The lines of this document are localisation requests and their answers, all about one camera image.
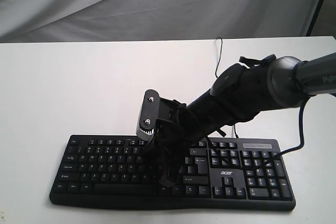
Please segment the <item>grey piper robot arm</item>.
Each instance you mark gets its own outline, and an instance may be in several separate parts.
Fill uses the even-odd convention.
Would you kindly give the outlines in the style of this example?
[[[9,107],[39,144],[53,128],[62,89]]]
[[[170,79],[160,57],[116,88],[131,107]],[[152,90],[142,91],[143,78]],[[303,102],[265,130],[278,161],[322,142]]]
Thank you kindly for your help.
[[[264,111],[301,108],[317,94],[335,94],[335,54],[301,61],[295,57],[262,60],[241,57],[190,104],[148,90],[152,147],[162,163],[161,185],[171,187],[191,145],[225,125],[252,120]]]

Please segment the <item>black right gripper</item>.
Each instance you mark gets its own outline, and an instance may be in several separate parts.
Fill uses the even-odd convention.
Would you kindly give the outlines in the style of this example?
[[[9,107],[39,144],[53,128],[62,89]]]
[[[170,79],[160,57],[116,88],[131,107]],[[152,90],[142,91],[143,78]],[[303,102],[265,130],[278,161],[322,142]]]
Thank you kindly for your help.
[[[149,164],[162,167],[159,183],[179,183],[184,158],[192,144],[204,138],[207,128],[207,104],[197,99],[190,104],[169,99],[149,100],[151,139]]]

